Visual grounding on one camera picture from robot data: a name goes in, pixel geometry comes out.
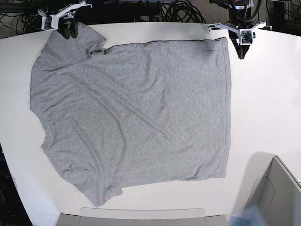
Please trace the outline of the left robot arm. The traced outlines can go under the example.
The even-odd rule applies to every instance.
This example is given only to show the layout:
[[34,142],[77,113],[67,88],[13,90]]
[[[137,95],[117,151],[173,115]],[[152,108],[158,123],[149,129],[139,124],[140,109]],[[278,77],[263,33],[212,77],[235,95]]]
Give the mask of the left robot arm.
[[214,23],[208,27],[208,30],[227,30],[238,58],[241,60],[245,58],[246,53],[254,42],[255,31],[272,30],[272,26],[267,25],[264,21],[259,21],[258,23],[253,21],[259,13],[261,0],[257,2],[253,13],[251,13],[252,0],[211,0],[209,3],[227,9],[229,21],[225,24]]

